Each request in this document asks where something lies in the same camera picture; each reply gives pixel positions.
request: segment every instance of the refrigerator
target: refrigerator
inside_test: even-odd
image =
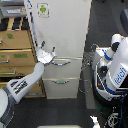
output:
[[[35,50],[57,57],[42,76],[47,99],[77,98],[92,0],[24,0]]]

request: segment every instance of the drawer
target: drawer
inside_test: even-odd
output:
[[[16,77],[25,76],[33,72],[34,66],[24,66],[24,67],[1,67],[0,66],[0,77]]]
[[[78,79],[43,80],[47,99],[77,98]]]
[[[1,31],[0,40],[0,49],[31,48],[31,43],[27,30]]]
[[[79,77],[82,66],[80,59],[54,59],[45,67],[43,78]]]
[[[35,65],[32,50],[0,50],[0,66],[15,65]]]
[[[0,89],[3,88],[3,87],[5,87],[6,84],[7,84],[7,82],[0,82]]]

